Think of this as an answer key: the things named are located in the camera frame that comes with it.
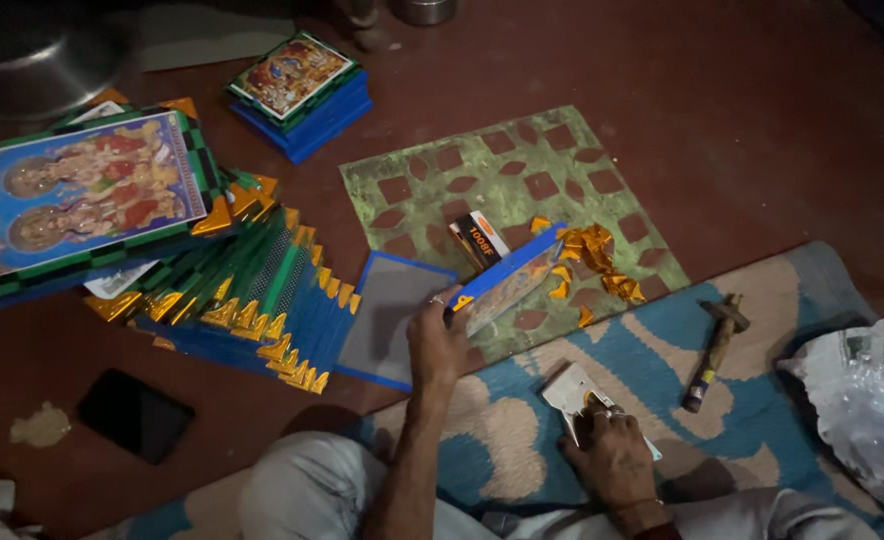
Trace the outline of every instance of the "man's right hand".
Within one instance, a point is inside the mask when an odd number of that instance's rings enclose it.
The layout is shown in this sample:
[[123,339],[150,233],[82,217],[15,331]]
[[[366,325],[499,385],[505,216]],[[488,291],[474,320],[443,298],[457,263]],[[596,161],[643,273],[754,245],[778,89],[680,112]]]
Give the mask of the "man's right hand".
[[629,538],[664,526],[672,516],[655,494],[652,451],[634,416],[613,414],[593,403],[583,411],[592,418],[585,448],[570,437],[560,441],[562,453],[582,483],[609,508],[616,525]]

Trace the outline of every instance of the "black phone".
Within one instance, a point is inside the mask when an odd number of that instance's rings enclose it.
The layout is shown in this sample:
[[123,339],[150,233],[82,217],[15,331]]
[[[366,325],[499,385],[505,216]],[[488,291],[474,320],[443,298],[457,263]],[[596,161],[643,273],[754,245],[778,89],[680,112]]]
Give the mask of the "black phone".
[[196,410],[118,369],[109,369],[75,407],[82,424],[158,465],[182,437]]

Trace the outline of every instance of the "maroon floor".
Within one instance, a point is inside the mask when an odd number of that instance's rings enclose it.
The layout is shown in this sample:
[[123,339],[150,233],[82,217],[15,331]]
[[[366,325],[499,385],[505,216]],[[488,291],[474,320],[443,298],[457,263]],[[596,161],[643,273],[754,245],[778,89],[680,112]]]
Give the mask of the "maroon floor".
[[[339,165],[574,104],[694,282],[825,240],[884,315],[884,41],[841,2],[462,4],[435,28],[388,20],[401,48],[359,55],[375,108],[298,168],[225,106],[220,87],[246,61],[120,88],[146,105],[191,96],[220,163],[281,178],[283,202],[318,228],[350,281],[366,247]],[[71,411],[110,366],[195,406],[164,464],[81,426],[52,448],[8,443],[13,419],[45,400]],[[339,375],[317,397],[155,349],[101,323],[75,293],[0,312],[0,472],[17,480],[20,517],[54,537],[242,469],[286,430],[335,428],[399,397]]]

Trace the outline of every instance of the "plastic bag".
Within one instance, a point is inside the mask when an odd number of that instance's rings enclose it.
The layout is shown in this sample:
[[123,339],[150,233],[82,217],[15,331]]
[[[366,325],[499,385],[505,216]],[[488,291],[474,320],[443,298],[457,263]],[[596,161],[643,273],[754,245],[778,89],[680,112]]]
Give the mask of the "plastic bag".
[[805,384],[819,436],[884,504],[884,319],[813,339],[779,367]]

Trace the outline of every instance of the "metal bowl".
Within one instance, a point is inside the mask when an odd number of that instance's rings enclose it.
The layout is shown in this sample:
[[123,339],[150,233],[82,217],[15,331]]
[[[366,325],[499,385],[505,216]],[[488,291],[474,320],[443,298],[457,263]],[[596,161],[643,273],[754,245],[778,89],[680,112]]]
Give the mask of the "metal bowl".
[[40,119],[83,105],[112,85],[126,52],[94,19],[0,3],[0,116]]
[[395,11],[408,24],[430,26],[451,19],[457,4],[457,0],[396,0]]

